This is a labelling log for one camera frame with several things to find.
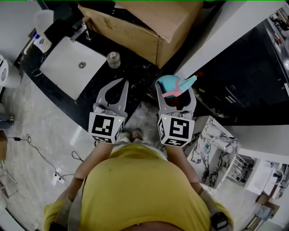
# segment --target white sink basin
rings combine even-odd
[[[54,84],[76,100],[106,57],[64,37],[40,67]]]

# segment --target strap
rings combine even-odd
[[[72,205],[72,201],[68,197],[66,197],[63,205],[61,206],[57,214],[55,223],[65,228],[68,226],[68,217],[69,217],[69,211],[70,211],[71,205]]]
[[[203,199],[204,203],[206,204],[211,217],[215,214],[220,212],[216,203],[213,201],[213,199],[211,198],[210,194],[206,191],[203,190],[200,194],[200,197]]]
[[[61,225],[68,231],[78,231],[80,227],[81,199],[85,181],[83,181],[73,201],[66,197],[55,223]]]
[[[86,179],[83,181],[81,188],[78,190],[77,195],[72,202],[69,216],[68,216],[68,231],[79,231],[80,228],[80,215],[81,215],[81,200],[83,188],[85,185]]]
[[[211,217],[213,217],[216,213],[220,212],[216,203],[214,202],[214,200],[211,198],[210,194],[207,191],[203,190],[200,194],[200,197],[206,204]],[[215,231],[213,225],[211,225],[210,231]],[[233,231],[233,226],[230,223],[230,221],[228,221],[228,225],[224,228],[218,229],[218,231]]]

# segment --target soap dispenser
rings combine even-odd
[[[52,45],[52,43],[49,41],[45,34],[36,34],[33,44],[37,46],[42,51],[42,53],[47,52]]]

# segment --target black cable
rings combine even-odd
[[[65,175],[62,175],[61,177],[59,177],[59,180],[61,180],[63,176],[74,176],[74,174],[65,174]]]
[[[81,162],[83,162],[83,159],[80,158],[79,154],[77,154],[76,151],[72,151],[71,155],[72,155],[72,158],[74,158],[75,160],[80,160]]]
[[[72,151],[71,156],[72,156],[72,158],[74,158],[75,160],[80,160],[81,162],[83,162],[83,159],[80,158],[79,154],[77,154],[76,151]],[[74,176],[74,174],[65,174],[65,175],[62,175],[61,177],[59,177],[59,180],[61,180],[63,176]]]
[[[32,139],[31,139],[31,136],[30,136],[29,134],[26,134],[26,135],[25,135],[25,139],[21,139],[21,138],[19,138],[19,137],[2,137],[2,136],[0,136],[0,137],[1,137],[1,138],[7,138],[7,139],[14,139],[14,141],[21,141],[21,140],[26,141],[31,147],[35,148],[35,149],[38,151],[39,155],[40,155],[48,164],[50,164],[50,165],[54,168],[54,170],[55,170],[55,176],[57,176],[57,175],[56,175],[56,173],[57,173],[56,168],[55,168],[47,159],[45,159],[45,157],[40,153],[40,151],[38,150],[37,147],[35,147],[35,146],[33,146],[33,145],[31,144]],[[83,159],[81,159],[81,157],[79,156],[79,154],[77,154],[76,151],[72,151],[71,156],[72,156],[72,158],[74,158],[75,160],[80,160],[81,162],[83,162]],[[62,175],[62,176],[59,177],[59,180],[61,180],[62,177],[64,177],[64,176],[74,176],[74,174],[65,174],[65,175]]]
[[[38,150],[37,147],[35,147],[35,146],[33,146],[33,145],[31,144],[31,136],[30,136],[29,134],[26,134],[25,140],[26,140],[26,142],[27,142],[31,147],[35,148],[35,149],[38,151],[39,155],[40,155],[48,164],[50,164],[50,165],[54,168],[54,170],[55,170],[55,175],[56,175],[56,173],[57,173],[56,168],[55,168],[49,161],[47,161],[47,159],[45,159],[45,157],[40,153],[40,151]]]

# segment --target cabinet handle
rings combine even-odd
[[[231,101],[233,101],[233,103],[236,102],[236,101],[234,101],[234,99],[233,99],[232,97],[228,96],[228,98],[229,98]]]
[[[287,83],[284,83],[284,86],[285,86],[286,92],[287,92],[287,94],[288,94],[288,96],[289,96],[289,87],[288,87],[288,84],[287,84]]]
[[[226,99],[229,103],[233,103],[228,97],[225,97],[225,99]]]

